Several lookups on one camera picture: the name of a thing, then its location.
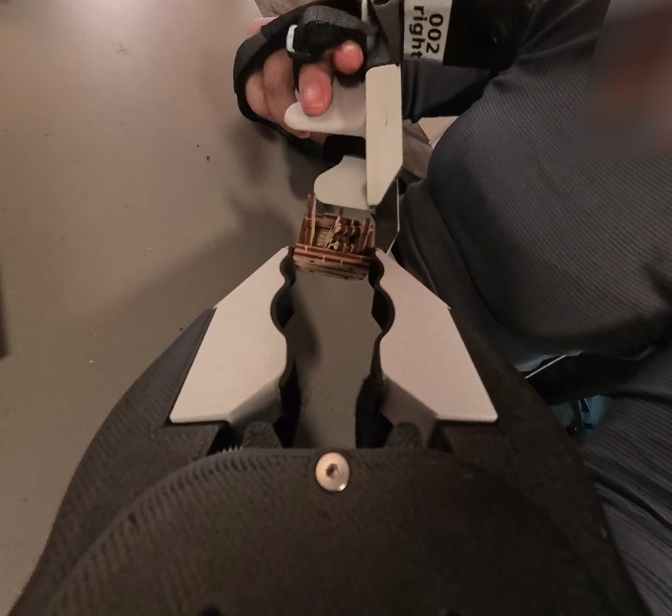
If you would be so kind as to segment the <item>person's right hand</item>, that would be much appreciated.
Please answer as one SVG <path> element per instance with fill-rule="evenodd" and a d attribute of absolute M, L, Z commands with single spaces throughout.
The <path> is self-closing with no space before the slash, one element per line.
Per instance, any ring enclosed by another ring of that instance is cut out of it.
<path fill-rule="evenodd" d="M 357 43 L 347 41 L 338 48 L 325 52 L 319 61 L 302 67 L 296 93 L 293 61 L 285 49 L 280 49 L 249 76 L 245 96 L 249 107 L 257 116 L 299 139 L 323 144 L 327 139 L 324 133 L 290 129 L 284 122 L 286 111 L 299 100 L 307 116 L 322 116 L 331 105 L 334 74 L 355 74 L 363 63 L 361 48 Z"/>

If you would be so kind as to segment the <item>small brown wooden model box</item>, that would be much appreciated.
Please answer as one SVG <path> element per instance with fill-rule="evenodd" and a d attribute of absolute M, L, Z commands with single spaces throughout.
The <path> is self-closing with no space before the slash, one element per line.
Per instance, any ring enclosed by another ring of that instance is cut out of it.
<path fill-rule="evenodd" d="M 311 194 L 292 256 L 301 271 L 361 281 L 368 277 L 374 242 L 373 218 L 348 217 L 344 208 L 319 212 Z"/>

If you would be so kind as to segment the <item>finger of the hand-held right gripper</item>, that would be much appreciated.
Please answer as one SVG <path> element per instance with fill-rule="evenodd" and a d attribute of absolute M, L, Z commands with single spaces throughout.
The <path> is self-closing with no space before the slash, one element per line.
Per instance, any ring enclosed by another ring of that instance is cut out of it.
<path fill-rule="evenodd" d="M 375 244 L 389 253 L 399 234 L 399 174 L 403 167 L 400 66 L 365 76 L 366 202 L 374 215 Z"/>

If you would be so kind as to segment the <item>person's dark clothing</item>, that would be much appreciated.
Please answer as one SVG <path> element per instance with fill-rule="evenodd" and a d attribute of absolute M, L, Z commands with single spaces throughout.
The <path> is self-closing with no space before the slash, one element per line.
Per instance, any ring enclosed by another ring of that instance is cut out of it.
<path fill-rule="evenodd" d="M 516 467 L 523 492 L 546 510 L 634 615 L 671 614 L 671 344 L 640 360 L 589 357 L 606 410 L 573 447 L 540 402 L 533 429 L 550 439 Z"/>

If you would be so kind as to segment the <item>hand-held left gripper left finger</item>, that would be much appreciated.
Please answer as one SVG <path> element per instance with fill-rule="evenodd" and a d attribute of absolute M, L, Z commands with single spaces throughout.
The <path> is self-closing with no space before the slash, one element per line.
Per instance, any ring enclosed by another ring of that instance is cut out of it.
<path fill-rule="evenodd" d="M 169 420 L 226 422 L 236 430 L 283 414 L 284 327 L 292 316 L 293 249 L 281 248 L 214 306 Z"/>

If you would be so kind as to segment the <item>person's right forearm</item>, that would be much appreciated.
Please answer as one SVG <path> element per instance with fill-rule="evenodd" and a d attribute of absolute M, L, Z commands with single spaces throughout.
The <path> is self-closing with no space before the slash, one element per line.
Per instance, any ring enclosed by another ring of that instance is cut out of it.
<path fill-rule="evenodd" d="M 516 365 L 671 342 L 671 157 L 570 146 L 611 0 L 542 0 L 513 64 L 405 74 L 404 113 L 457 115 L 401 205 L 405 264 Z"/>

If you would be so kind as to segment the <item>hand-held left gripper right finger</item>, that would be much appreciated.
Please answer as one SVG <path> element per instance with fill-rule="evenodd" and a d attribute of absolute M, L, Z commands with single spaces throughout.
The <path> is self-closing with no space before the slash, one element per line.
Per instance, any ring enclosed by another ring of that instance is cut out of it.
<path fill-rule="evenodd" d="M 372 286 L 381 329 L 372 373 L 382 416 L 421 433 L 442 422 L 495 423 L 497 411 L 449 307 L 381 250 L 372 258 Z"/>

